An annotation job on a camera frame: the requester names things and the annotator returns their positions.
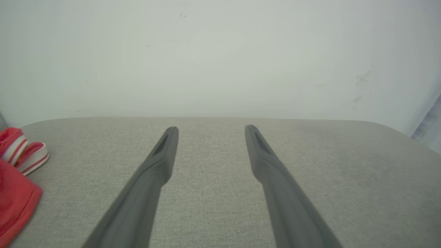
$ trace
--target red garment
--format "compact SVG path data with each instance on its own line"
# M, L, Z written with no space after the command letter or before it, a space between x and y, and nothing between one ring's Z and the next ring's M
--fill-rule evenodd
M23 229L43 191L15 167L0 160L0 248Z

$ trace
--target white wall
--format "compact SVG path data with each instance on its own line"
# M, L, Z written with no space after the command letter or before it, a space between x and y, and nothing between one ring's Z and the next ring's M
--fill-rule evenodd
M0 113L368 120L441 93L438 0L2 0Z

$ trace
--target gray mattress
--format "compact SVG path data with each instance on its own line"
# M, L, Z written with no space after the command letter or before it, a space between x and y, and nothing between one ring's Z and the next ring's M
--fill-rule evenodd
M150 247L275 247L244 127L256 125L344 247L441 247L441 155L380 124L239 118L73 118L23 127L50 159L13 248L80 247L169 126L179 128Z

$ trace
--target red stripe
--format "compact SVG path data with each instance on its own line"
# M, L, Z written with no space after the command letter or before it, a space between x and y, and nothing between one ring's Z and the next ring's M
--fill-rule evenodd
M12 160L14 160L15 155L19 152L20 148L22 147L22 145L27 141L27 139L24 139L19 146L15 149L14 153L12 154L12 156L9 158L8 163L11 163Z
M43 161L45 158L47 158L48 155L49 155L49 153L46 154L46 156L44 156L42 159L38 160L38 162L36 162L35 164L29 166L26 170L23 170L22 173L25 173L26 171L32 169L33 167L35 167L36 165L38 165L39 163L41 163L41 161Z

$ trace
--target gray fabric surface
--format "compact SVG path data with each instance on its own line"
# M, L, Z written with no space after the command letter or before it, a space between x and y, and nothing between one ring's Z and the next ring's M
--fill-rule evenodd
M179 128L150 246L275 247L244 127L256 125L344 247L441 247L441 155L361 121L74 118L23 128L50 159L13 248L80 247L168 126Z

